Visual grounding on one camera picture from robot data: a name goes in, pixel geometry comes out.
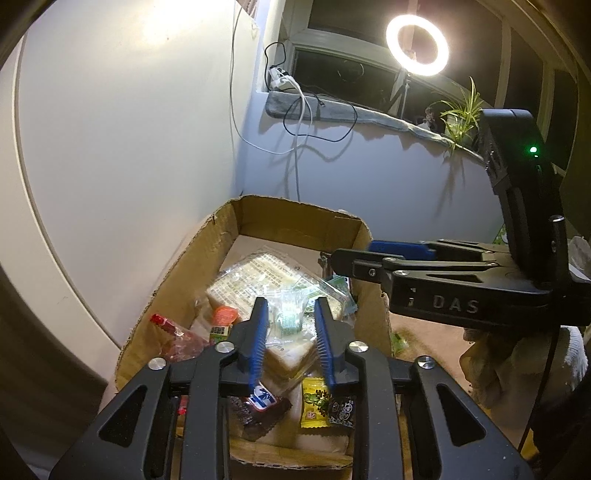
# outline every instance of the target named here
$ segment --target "white wall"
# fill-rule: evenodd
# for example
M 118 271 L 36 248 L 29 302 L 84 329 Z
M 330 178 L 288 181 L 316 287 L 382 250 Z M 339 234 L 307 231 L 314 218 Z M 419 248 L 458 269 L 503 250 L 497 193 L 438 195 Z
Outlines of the white wall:
M 118 345 L 181 240 L 237 193 L 228 114 L 235 5 L 57 0 L 24 41 L 24 178 L 57 262 Z M 258 34 L 243 12 L 239 126 Z
M 252 95 L 244 136 L 268 150 L 286 151 L 293 138 L 281 120 L 265 113 L 266 99 L 266 93 Z M 313 128 L 336 139 L 349 126 L 324 122 Z M 336 144 L 309 139 L 298 156 L 301 201 L 360 216 L 376 239 L 491 242 L 502 225 L 483 164 L 462 151 L 450 158 L 444 146 L 410 133 L 358 125 Z M 245 194 L 296 198 L 293 154 L 271 155 L 243 144 L 239 162 Z

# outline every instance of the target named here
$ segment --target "black cable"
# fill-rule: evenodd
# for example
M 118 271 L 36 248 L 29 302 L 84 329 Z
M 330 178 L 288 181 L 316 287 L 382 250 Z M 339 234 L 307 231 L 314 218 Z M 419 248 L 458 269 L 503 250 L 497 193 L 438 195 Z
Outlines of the black cable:
M 521 453 L 521 451 L 523 450 L 523 446 L 525 445 L 525 441 L 527 440 L 528 433 L 530 432 L 531 422 L 533 421 L 534 416 L 540 406 L 540 401 L 542 399 L 542 395 L 544 394 L 546 384 L 548 383 L 548 379 L 550 377 L 550 370 L 552 369 L 552 362 L 554 361 L 554 356 L 556 354 L 556 347 L 558 346 L 558 336 L 559 335 L 560 335 L 560 326 L 558 326 L 556 331 L 552 334 L 552 340 L 550 341 L 550 348 L 548 349 L 548 358 L 546 359 L 544 373 L 542 373 L 542 380 L 540 381 L 540 387 L 538 388 L 538 393 L 535 396 L 534 406 L 531 409 L 530 417 L 527 420 L 527 424 L 525 425 L 525 430 L 523 431 L 523 435 L 521 436 L 521 440 L 519 441 L 519 446 L 517 447 L 517 451 L 519 453 Z
M 322 90 L 324 92 L 326 92 L 326 90 L 323 90 L 322 88 L 312 85 L 304 85 L 304 84 L 300 84 L 300 86 L 305 87 L 305 88 L 316 88 L 318 90 Z M 320 100 L 320 98 L 318 97 L 318 94 L 311 92 L 312 95 L 314 95 L 314 97 L 316 97 L 316 99 L 318 100 L 319 104 L 321 106 L 324 106 L 324 103 Z M 357 125 L 357 120 L 359 119 L 359 114 L 357 113 L 357 109 L 355 108 L 355 105 L 353 105 L 351 102 L 348 102 L 347 100 L 341 100 L 329 93 L 321 93 L 321 95 L 325 95 L 329 98 L 333 98 L 334 100 L 341 102 L 341 103 L 347 103 L 348 105 L 351 106 L 351 108 L 353 109 L 353 114 L 355 116 L 354 120 L 353 120 L 353 124 L 351 125 L 351 127 L 349 128 L 349 130 L 347 131 L 347 133 L 345 133 L 345 135 L 343 135 L 341 138 L 338 138 L 336 140 L 332 140 L 330 138 L 324 138 L 324 137 L 319 137 L 318 135 L 308 135 L 309 138 L 317 138 L 318 140 L 324 140 L 325 142 L 331 142 L 331 143 L 338 143 L 343 141 L 345 138 L 347 138 L 347 136 L 353 131 L 355 125 Z M 287 115 L 289 114 L 289 112 L 291 111 L 291 109 L 294 107 L 294 105 L 297 102 L 301 102 L 301 98 L 297 98 L 291 105 L 290 107 L 285 111 L 285 114 L 283 115 L 283 128 L 285 128 L 285 131 L 287 133 L 289 133 L 292 137 L 295 137 L 296 135 L 294 133 L 292 133 L 288 128 L 287 125 L 285 124 L 285 120 L 287 119 Z M 306 134 L 298 134 L 298 137 L 306 137 Z
M 269 55 L 267 54 L 267 50 L 269 50 L 270 47 L 272 47 L 273 45 L 281 45 L 283 47 L 283 61 L 275 64 L 275 65 L 271 65 L 271 69 L 275 68 L 275 67 L 280 67 L 281 65 L 283 65 L 286 61 L 287 61 L 287 52 L 285 51 L 285 45 L 283 42 L 280 41 L 275 41 L 273 43 L 269 43 L 266 47 L 265 50 L 263 50 L 263 53 L 265 54 L 265 85 L 267 86 L 267 90 L 271 90 L 271 87 L 269 86 Z

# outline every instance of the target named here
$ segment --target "red package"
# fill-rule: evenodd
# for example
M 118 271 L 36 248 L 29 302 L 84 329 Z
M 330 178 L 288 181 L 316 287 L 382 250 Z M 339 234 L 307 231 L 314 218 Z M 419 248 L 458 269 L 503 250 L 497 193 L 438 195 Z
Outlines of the red package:
M 195 358 L 209 344 L 208 341 L 202 339 L 199 335 L 157 313 L 152 315 L 150 322 L 158 325 L 162 330 L 173 336 L 163 346 L 162 352 L 160 353 L 169 362 L 181 362 Z
M 212 325 L 214 327 L 228 327 L 238 318 L 238 310 L 232 307 L 218 307 L 213 312 Z

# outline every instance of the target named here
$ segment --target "box flap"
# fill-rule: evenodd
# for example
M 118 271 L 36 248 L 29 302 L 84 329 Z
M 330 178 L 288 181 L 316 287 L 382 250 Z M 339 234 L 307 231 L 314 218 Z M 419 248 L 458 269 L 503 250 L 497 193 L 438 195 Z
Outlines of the box flap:
M 353 465 L 353 458 L 348 455 L 318 455 L 311 450 L 294 450 L 238 438 L 230 438 L 230 454 L 239 462 L 273 468 L 339 470 Z
M 318 251 L 351 248 L 363 225 L 348 213 L 285 199 L 245 196 L 232 204 L 241 235 Z

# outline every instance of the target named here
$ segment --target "window sill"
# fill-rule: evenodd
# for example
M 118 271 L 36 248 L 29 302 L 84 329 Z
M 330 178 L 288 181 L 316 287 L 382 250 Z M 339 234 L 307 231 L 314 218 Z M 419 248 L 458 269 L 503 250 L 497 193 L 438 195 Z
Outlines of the window sill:
M 283 119 L 285 112 L 293 104 L 293 102 L 299 97 L 295 93 L 285 92 L 269 92 L 267 102 L 265 103 L 265 111 L 267 115 L 272 118 Z M 318 101 L 313 96 L 306 96 L 312 110 L 314 111 L 314 120 L 322 122 L 333 122 L 339 124 L 350 125 L 353 121 L 353 112 L 351 106 L 347 103 L 335 102 L 333 100 L 327 100 L 322 98 L 324 107 L 319 108 Z M 443 137 L 439 134 L 425 130 L 424 128 L 410 124 L 404 120 L 393 118 L 385 113 L 376 112 L 362 107 L 355 107 L 358 114 L 357 123 L 365 125 L 376 125 L 377 127 L 386 128 L 395 132 L 409 132 L 415 137 L 421 140 L 427 140 L 433 143 L 449 148 L 452 145 L 452 141 L 447 137 Z M 287 114 L 288 120 L 298 120 L 300 118 L 299 108 L 292 108 Z M 310 120 L 309 111 L 306 109 L 304 113 L 304 122 Z M 480 155 L 477 155 L 471 150 L 464 148 L 460 145 L 456 147 L 457 150 L 463 150 L 466 154 L 472 156 L 475 160 L 484 165 L 484 161 Z

